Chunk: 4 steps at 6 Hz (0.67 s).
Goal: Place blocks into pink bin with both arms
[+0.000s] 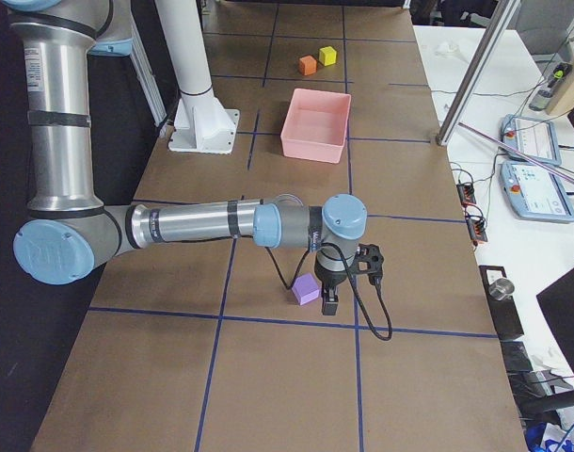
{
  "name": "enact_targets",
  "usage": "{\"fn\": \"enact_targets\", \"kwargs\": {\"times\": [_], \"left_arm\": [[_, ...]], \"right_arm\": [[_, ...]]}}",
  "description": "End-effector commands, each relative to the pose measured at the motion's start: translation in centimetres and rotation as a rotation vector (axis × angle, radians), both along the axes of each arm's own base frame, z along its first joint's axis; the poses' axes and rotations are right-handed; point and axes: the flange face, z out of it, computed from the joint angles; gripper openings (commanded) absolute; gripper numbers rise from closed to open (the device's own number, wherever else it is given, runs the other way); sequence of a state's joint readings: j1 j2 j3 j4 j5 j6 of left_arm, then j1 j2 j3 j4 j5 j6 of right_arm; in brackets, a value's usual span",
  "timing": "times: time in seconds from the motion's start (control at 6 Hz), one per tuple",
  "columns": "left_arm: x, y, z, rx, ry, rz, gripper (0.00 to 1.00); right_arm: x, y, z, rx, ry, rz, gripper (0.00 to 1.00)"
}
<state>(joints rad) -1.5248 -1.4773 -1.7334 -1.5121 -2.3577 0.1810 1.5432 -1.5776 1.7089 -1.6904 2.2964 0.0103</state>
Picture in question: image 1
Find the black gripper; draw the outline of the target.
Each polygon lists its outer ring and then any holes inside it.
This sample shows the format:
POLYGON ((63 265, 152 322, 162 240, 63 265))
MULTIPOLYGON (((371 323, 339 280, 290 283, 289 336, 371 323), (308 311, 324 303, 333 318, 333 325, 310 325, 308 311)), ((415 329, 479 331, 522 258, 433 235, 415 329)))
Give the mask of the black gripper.
POLYGON ((344 270, 329 270, 316 261, 314 274, 322 284, 322 315, 337 314, 339 306, 337 287, 346 280, 346 272, 344 270))

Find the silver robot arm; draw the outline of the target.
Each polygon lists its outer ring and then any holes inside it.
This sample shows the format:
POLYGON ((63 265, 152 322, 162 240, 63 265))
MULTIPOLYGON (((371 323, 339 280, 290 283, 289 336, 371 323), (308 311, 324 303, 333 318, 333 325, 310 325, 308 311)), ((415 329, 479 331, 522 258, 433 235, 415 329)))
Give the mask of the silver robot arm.
POLYGON ((321 206, 297 197, 162 208, 107 206, 95 194, 88 100, 88 55, 132 49, 127 1, 9 1, 11 29, 24 45, 36 194, 15 235, 20 267, 47 284, 73 283, 127 251, 157 243, 247 237, 260 247, 315 254, 322 312, 334 315, 338 287, 375 264, 361 243, 367 212, 339 194, 321 206))

